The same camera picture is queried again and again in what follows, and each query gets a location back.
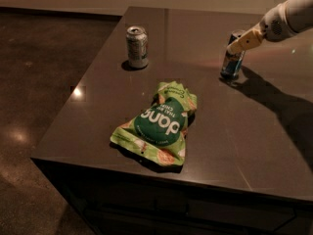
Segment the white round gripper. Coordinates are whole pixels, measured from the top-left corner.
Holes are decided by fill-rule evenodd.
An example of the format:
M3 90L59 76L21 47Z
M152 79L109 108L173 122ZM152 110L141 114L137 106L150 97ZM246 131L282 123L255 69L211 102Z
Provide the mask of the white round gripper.
M227 46L227 52L235 55L258 47L263 38L270 42L280 42L296 35L289 22L290 2L277 5L269 10L262 20L260 27L253 27Z

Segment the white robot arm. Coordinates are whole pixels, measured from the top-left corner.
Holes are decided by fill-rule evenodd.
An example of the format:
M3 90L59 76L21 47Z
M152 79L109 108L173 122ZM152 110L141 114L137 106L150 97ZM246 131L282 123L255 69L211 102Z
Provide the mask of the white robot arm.
M269 10L261 21L227 46L235 55L258 47L263 40L280 42L313 27L313 0L287 0Z

